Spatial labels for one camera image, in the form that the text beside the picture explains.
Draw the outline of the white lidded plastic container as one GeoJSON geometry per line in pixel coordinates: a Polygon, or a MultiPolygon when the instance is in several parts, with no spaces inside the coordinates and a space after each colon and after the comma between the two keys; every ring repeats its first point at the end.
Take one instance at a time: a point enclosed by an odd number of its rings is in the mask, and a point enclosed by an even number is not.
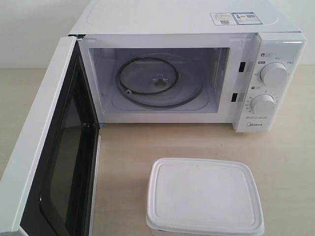
{"type": "Polygon", "coordinates": [[[261,236],[263,211],[251,170],[234,161],[161,158],[147,187],[155,236],[261,236]]]}

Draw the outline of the white microwave oven body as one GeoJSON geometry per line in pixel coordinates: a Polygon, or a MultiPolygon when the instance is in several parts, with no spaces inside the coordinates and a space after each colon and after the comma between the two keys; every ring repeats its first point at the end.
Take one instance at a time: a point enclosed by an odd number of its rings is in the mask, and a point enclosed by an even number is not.
{"type": "Polygon", "coordinates": [[[100,123],[230,123],[236,132],[267,132],[305,47],[302,32],[268,0],[93,0],[69,35],[86,40],[100,123]],[[254,12],[262,25],[216,26],[210,13],[254,12]],[[151,53],[183,56],[205,76],[201,94],[171,109],[138,106],[117,90],[119,67],[151,53]],[[280,62],[288,72],[266,85],[260,72],[280,62]],[[256,114],[251,101],[271,95],[275,108],[256,114]]]}

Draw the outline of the lower white timer knob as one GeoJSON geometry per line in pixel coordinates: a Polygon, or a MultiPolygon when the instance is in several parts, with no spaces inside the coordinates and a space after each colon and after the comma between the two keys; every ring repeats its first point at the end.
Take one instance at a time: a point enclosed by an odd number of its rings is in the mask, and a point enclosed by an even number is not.
{"type": "Polygon", "coordinates": [[[275,101],[271,95],[262,94],[251,101],[251,109],[256,114],[269,114],[274,111],[275,101]]]}

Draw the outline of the blue white warning sticker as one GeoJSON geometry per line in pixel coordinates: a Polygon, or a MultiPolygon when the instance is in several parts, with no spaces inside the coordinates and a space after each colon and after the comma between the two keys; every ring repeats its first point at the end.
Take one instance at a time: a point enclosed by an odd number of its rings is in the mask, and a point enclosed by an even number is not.
{"type": "Polygon", "coordinates": [[[217,12],[210,16],[216,26],[262,25],[254,12],[217,12]]]}

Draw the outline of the upper white power knob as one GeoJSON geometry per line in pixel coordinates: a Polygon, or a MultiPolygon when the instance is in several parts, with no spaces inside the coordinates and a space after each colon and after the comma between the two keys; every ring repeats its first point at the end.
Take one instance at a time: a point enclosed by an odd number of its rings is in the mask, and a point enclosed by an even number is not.
{"type": "Polygon", "coordinates": [[[266,85],[277,85],[288,77],[286,67],[280,62],[273,62],[262,68],[260,78],[266,85]]]}

